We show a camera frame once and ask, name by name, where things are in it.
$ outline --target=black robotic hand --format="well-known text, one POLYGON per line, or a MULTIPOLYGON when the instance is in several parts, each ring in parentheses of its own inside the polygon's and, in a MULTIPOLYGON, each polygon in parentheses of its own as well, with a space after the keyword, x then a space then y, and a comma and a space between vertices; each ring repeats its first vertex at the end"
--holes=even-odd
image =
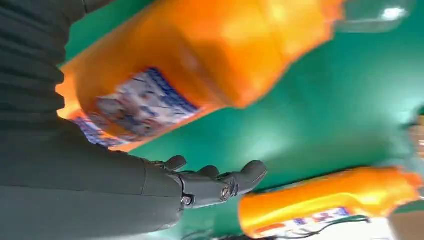
POLYGON ((221 204, 231 197, 252 191, 267 174, 261 161, 251 161, 239 172, 220 174, 215 166, 201 170, 176 172, 187 164, 182 156, 174 156, 167 162, 152 162, 179 180, 182 186, 181 203, 184 208, 202 208, 221 204))

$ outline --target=black sleeve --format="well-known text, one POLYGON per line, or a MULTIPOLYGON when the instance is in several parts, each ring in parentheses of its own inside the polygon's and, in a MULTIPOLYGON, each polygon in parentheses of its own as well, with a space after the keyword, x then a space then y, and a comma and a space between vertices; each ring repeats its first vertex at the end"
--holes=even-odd
POLYGON ((181 183, 87 142, 57 116, 72 23, 110 0, 0 0, 0 239, 80 240, 168 228, 181 183))

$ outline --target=orange plastic bottle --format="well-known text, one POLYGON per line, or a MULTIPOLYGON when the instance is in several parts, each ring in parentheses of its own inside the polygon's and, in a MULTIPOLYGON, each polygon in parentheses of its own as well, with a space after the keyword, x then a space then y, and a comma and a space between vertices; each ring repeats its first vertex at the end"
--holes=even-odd
POLYGON ((62 67, 58 114, 91 142, 129 151, 219 109, 245 108, 332 38, 342 2, 157 1, 62 67))
POLYGON ((351 216, 387 217, 396 207, 419 200, 422 186, 420 175, 399 168, 360 167, 274 192, 246 195, 239 204, 239 221, 254 239, 286 237, 351 216))

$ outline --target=printed label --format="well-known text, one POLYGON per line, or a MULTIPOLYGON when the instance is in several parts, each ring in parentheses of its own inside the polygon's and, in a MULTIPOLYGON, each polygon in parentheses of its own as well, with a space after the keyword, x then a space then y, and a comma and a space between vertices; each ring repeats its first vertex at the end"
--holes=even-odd
POLYGON ((76 123, 88 141, 92 144, 100 144, 105 147, 115 147, 131 143, 131 137, 109 137, 100 128, 101 126, 107 126, 105 120, 92 113, 89 116, 85 115, 82 110, 75 112, 71 118, 72 122, 76 123))
POLYGON ((133 134, 106 140, 101 134, 104 121, 100 115, 89 113, 88 117, 74 118, 90 142, 107 147, 154 136, 199 111, 173 89, 156 68, 137 74, 115 93, 98 97, 96 105, 108 121, 133 134))
POLYGON ((326 225, 352 216, 345 207, 338 207, 316 213, 310 217, 295 218, 258 229, 256 232, 262 237, 287 237, 294 238, 308 232, 319 231, 326 225))

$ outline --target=green table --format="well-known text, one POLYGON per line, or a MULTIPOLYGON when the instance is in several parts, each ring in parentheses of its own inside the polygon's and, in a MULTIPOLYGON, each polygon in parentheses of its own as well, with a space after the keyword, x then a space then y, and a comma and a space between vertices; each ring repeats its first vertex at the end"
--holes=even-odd
MULTIPOLYGON (((146 4, 119 0, 77 23, 68 58, 146 4)), ((131 153, 160 161, 183 155, 186 170, 212 164, 223 172, 262 160, 269 174, 260 188, 410 159, 414 154, 403 126, 424 104, 422 23, 424 2, 418 1, 412 16, 392 32, 338 33, 294 64, 267 97, 248 109, 221 110, 131 153)), ((238 233, 237 205, 234 199, 187 210, 175 228, 151 236, 238 233)))

